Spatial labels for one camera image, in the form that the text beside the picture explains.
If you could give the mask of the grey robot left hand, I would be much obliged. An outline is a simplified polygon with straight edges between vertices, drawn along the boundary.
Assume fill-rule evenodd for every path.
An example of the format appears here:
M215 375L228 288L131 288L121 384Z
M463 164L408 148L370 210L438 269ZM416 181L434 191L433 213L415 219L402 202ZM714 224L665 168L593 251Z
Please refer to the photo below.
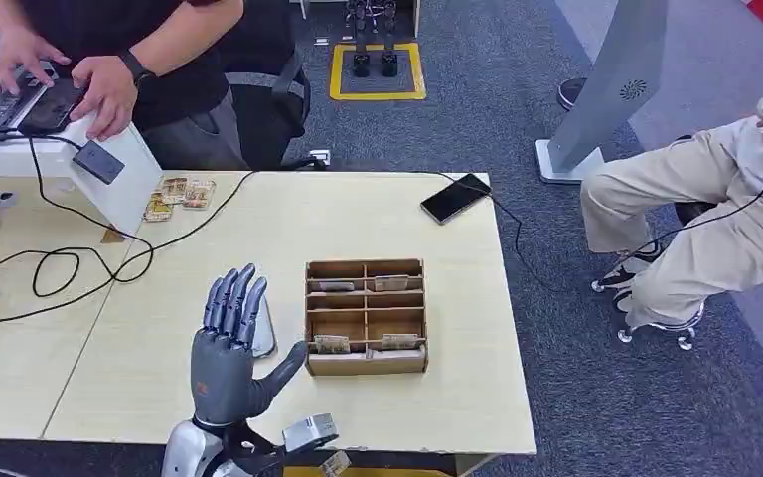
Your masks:
M249 263L210 289L190 360L194 419L202 425L228 427L263 414L307 359L308 346L299 341L267 376L253 376L253 339L266 288L266 278Z

